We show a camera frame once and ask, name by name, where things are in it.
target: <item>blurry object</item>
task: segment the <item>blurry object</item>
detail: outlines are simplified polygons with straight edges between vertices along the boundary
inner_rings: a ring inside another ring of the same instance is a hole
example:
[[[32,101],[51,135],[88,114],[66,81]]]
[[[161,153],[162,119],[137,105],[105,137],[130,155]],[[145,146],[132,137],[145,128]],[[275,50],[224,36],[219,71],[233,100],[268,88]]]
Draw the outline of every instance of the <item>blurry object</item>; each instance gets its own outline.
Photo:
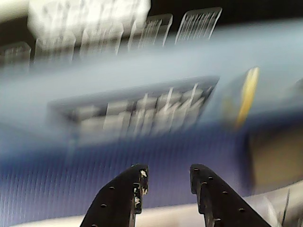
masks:
[[[99,53],[117,54],[122,34],[123,25],[118,22],[86,28],[81,41],[80,56],[86,57]]]
[[[0,47],[0,71],[5,69],[29,69],[32,48],[25,42]]]
[[[175,43],[194,39],[210,39],[222,8],[190,10],[185,13]]]
[[[241,126],[249,114],[250,108],[254,101],[259,75],[259,67],[254,67],[250,69],[247,73],[246,80],[242,88],[242,102],[239,110],[239,115],[236,121],[236,127]]]
[[[264,192],[303,179],[303,127],[267,129],[250,137],[255,191]]]
[[[128,41],[128,50],[153,45],[163,46],[172,20],[172,14],[163,14],[148,17],[143,25],[141,21],[135,21]]]
[[[72,33],[40,37],[36,41],[35,61],[71,62],[76,38]]]
[[[119,137],[165,133],[197,122],[217,82],[217,78],[210,77],[142,93],[125,92],[121,97],[102,95],[78,105],[60,102],[54,109],[78,129],[80,141],[96,134],[106,139],[109,134]]]
[[[71,31],[80,41],[85,28],[115,21],[130,33],[134,21],[144,24],[150,7],[149,0],[32,0],[28,27],[37,37]]]
[[[244,124],[254,101],[259,75],[259,67],[251,68],[244,78],[233,81],[232,86],[227,87],[221,105],[223,119],[228,126],[239,128]]]
[[[80,227],[134,227],[147,192],[148,167],[133,165],[102,187]]]

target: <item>ribbed surface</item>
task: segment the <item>ribbed surface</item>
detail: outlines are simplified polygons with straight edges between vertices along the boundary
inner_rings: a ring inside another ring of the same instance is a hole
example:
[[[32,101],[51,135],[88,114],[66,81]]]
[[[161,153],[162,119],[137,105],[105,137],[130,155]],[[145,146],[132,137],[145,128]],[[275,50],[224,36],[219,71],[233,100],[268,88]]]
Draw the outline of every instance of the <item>ribbed surface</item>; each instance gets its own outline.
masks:
[[[68,150],[31,152],[0,166],[0,226],[84,214],[98,190],[131,164],[148,164],[145,208],[195,203],[189,167],[206,164],[249,194],[243,136],[217,127]]]

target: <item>dark background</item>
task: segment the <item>dark background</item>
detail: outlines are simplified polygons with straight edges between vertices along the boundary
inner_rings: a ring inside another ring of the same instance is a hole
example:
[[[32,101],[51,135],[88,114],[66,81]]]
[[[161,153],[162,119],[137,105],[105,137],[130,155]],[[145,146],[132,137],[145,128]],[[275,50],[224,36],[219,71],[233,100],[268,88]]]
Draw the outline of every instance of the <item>dark background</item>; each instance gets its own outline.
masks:
[[[174,15],[171,32],[177,31],[184,13],[192,9],[222,7],[217,26],[303,16],[303,1],[299,0],[152,0],[151,3],[150,16],[164,13]],[[25,41],[32,48],[35,46],[35,40],[27,29],[27,17],[0,24],[0,45],[18,41]]]

